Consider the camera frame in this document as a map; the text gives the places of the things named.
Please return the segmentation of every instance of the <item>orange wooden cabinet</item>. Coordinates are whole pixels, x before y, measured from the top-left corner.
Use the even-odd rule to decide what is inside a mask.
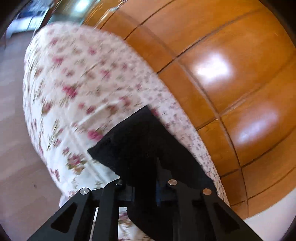
[[[159,74],[242,218],[296,187],[296,49],[260,1],[128,0],[99,26]]]

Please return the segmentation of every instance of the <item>floral bedding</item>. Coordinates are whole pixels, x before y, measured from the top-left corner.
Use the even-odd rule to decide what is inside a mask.
[[[87,26],[54,23],[25,55],[23,109],[32,144],[67,200],[83,187],[104,187],[118,176],[87,150],[111,128],[149,105],[193,154],[228,200],[204,143],[149,65],[121,38]],[[148,240],[120,213],[122,240]]]

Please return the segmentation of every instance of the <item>white floral cloth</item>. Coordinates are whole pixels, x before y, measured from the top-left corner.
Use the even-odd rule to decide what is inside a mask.
[[[118,178],[87,150],[148,104],[229,204],[207,149],[179,103],[121,38],[72,23],[44,27],[25,55],[23,93],[33,146],[64,198],[83,187],[102,188]],[[133,235],[126,231],[133,227],[130,222],[120,222],[119,239],[139,239],[138,230]]]

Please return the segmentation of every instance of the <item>rose pattern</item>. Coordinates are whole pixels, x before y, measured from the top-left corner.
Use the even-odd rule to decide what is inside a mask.
[[[23,109],[28,132],[63,198],[83,187],[104,187],[118,178],[92,160],[87,150],[119,122],[149,105],[229,204],[210,155],[179,103],[122,39],[87,26],[54,23],[35,35],[24,63]],[[140,232],[132,234],[133,224],[124,218],[119,240],[150,240],[145,234],[139,236]]]

